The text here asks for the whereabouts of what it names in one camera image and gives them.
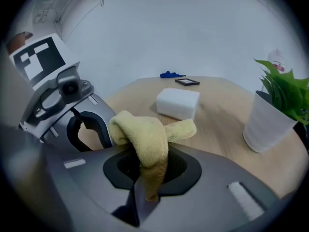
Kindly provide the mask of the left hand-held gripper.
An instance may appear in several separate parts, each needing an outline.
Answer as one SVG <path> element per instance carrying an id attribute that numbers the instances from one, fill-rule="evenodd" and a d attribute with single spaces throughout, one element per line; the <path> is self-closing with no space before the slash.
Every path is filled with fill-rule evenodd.
<path id="1" fill-rule="evenodd" d="M 94 92 L 78 74 L 79 59 L 57 34 L 39 38 L 10 55 L 33 95 L 20 126 L 37 138 Z"/>

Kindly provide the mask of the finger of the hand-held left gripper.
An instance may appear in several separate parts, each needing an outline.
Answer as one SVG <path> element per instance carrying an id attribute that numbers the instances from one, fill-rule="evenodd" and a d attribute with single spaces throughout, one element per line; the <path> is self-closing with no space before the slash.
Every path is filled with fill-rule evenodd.
<path id="1" fill-rule="evenodd" d="M 53 139 L 53 144 L 63 152 L 88 152 L 92 151 L 78 137 L 82 121 L 78 116 L 62 117 L 53 128 L 58 134 Z"/>
<path id="2" fill-rule="evenodd" d="M 113 109 L 98 95 L 92 94 L 72 107 L 72 112 L 85 125 L 86 129 L 97 133 L 104 148 L 114 146 L 108 125 L 115 116 Z"/>

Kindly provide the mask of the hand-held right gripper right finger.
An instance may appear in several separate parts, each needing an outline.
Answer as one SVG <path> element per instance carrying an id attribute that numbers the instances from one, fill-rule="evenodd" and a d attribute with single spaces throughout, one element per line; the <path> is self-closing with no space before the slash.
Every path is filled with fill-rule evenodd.
<path id="1" fill-rule="evenodd" d="M 273 217 L 277 195 L 228 158 L 184 145 L 169 147 L 162 184 L 134 185 L 139 228 L 146 232 L 254 232 Z"/>

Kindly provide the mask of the white tissue box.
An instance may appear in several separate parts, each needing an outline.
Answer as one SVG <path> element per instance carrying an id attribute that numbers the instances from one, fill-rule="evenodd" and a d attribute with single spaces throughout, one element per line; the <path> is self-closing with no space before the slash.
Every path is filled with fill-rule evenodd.
<path id="1" fill-rule="evenodd" d="M 159 114 L 178 120 L 194 119 L 200 93 L 196 91 L 165 88 L 156 98 L 156 108 Z"/>

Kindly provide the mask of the green plant in white pot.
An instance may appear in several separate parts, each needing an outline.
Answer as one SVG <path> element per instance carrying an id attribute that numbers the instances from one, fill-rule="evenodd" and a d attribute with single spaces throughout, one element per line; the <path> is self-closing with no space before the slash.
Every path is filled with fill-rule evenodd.
<path id="1" fill-rule="evenodd" d="M 279 143 L 297 123 L 309 125 L 309 77 L 296 79 L 293 71 L 281 73 L 273 63 L 257 60 L 265 67 L 261 82 L 265 92 L 257 90 L 243 138 L 257 153 Z"/>

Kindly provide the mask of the blue cloth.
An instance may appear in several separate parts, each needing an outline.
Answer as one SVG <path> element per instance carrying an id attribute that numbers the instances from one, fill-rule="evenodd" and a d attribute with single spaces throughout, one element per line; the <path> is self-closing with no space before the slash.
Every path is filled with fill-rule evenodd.
<path id="1" fill-rule="evenodd" d="M 181 75 L 175 72 L 166 71 L 165 73 L 160 74 L 160 78 L 178 78 L 185 77 L 185 75 Z"/>

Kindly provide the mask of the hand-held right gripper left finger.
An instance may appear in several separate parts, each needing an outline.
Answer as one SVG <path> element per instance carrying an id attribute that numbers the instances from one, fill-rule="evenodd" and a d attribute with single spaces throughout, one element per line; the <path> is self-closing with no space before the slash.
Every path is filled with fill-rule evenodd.
<path id="1" fill-rule="evenodd" d="M 131 145 L 65 152 L 47 145 L 48 171 L 70 214 L 135 214 L 139 160 Z"/>

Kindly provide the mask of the small framed picture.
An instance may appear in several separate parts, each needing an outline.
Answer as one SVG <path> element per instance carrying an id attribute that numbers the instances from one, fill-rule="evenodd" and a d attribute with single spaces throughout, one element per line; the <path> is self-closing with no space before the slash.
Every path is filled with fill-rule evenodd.
<path id="1" fill-rule="evenodd" d="M 183 86 L 195 86 L 195 85 L 199 85 L 200 82 L 198 81 L 194 81 L 188 78 L 184 78 L 184 79 L 175 79 L 175 82 L 178 84 L 181 84 Z"/>

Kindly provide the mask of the yellow cleaning cloth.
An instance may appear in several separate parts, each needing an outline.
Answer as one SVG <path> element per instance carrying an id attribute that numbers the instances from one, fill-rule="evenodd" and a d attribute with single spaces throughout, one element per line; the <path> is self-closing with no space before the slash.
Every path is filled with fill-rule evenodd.
<path id="1" fill-rule="evenodd" d="M 163 125 L 156 117 L 134 116 L 121 111 L 109 122 L 109 133 L 117 145 L 131 143 L 140 161 L 145 200 L 157 202 L 168 167 L 169 142 L 187 139 L 197 132 L 192 119 Z"/>

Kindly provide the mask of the light wooden table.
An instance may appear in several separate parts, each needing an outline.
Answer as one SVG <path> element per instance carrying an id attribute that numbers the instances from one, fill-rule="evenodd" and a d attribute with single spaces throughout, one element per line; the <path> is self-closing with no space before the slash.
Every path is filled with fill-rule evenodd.
<path id="1" fill-rule="evenodd" d="M 243 130 L 252 107 L 253 94 L 220 77 L 196 76 L 200 93 L 195 116 L 197 133 L 180 144 L 208 151 L 233 160 L 258 177 L 279 197 L 296 190 L 309 165 L 307 150 L 292 130 L 276 146 L 264 153 L 253 152 L 243 139 Z M 115 112 L 129 111 L 135 116 L 157 117 L 163 124 L 173 118 L 157 113 L 155 100 L 165 88 L 182 88 L 173 79 L 142 78 L 108 94 L 97 87 L 99 95 Z"/>

